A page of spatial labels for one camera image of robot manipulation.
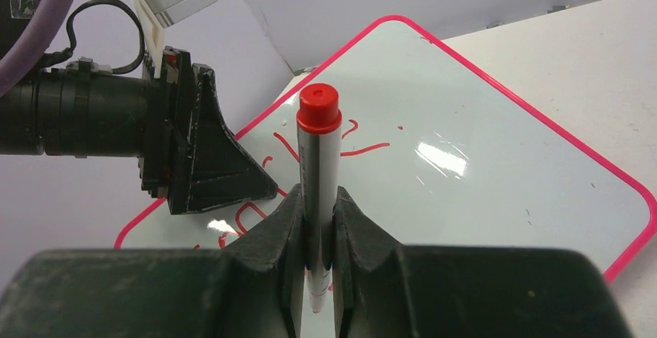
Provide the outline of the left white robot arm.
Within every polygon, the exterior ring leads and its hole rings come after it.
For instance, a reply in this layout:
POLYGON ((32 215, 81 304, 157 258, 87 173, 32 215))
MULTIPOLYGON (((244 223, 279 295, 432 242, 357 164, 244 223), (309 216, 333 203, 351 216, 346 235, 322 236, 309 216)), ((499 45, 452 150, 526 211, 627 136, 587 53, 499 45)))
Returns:
POLYGON ((1 152, 135 157, 144 191, 174 215, 272 198, 277 184, 226 126, 214 71, 164 31, 218 0, 1 0, 1 152), (74 19, 99 5, 136 25, 139 49, 112 67, 75 60, 74 19))

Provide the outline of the red capped whiteboard marker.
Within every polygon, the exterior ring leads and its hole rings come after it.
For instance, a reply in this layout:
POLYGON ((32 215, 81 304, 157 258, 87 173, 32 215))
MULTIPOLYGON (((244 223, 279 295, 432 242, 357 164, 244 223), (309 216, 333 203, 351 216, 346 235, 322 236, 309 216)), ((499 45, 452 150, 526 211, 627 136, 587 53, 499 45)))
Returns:
POLYGON ((317 314, 324 308, 332 280, 333 216, 342 127, 337 90, 324 83, 302 88, 296 120, 307 244, 306 279, 310 308, 317 314))

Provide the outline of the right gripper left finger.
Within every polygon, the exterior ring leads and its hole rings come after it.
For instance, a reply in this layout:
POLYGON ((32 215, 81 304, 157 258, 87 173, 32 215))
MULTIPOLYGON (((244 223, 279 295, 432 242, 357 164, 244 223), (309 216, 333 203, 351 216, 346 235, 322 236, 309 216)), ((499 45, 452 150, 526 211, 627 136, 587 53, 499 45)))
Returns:
POLYGON ((48 250, 1 298, 3 337, 297 337, 301 189, 224 249, 48 250))

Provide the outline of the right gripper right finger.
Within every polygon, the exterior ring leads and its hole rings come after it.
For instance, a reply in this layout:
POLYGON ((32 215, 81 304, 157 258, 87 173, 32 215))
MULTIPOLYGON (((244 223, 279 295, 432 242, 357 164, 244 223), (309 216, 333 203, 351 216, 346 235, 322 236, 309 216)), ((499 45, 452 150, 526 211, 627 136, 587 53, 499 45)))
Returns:
POLYGON ((338 337, 629 337, 582 254, 522 247, 404 245, 344 188, 335 205, 338 337))

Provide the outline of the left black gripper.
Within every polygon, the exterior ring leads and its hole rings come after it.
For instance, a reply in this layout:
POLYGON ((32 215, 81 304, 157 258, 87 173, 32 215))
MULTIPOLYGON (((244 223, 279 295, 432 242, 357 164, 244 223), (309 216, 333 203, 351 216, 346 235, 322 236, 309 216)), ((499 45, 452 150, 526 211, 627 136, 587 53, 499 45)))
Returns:
POLYGON ((227 127, 207 65, 166 46, 162 67, 149 62, 141 188, 167 198, 170 213, 210 212, 252 200, 273 198, 277 183, 227 127))

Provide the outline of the pink framed whiteboard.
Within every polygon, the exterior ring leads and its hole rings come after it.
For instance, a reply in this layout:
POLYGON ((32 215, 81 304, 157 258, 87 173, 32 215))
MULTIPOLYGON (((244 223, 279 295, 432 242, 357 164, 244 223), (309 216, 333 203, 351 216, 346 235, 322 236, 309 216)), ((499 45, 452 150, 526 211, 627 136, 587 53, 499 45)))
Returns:
POLYGON ((117 249, 218 250, 299 181, 299 91, 339 93, 339 183, 397 240, 575 250, 613 280, 654 236, 656 200, 633 177, 402 16, 378 19, 237 134, 275 198, 205 214, 158 200, 117 249))

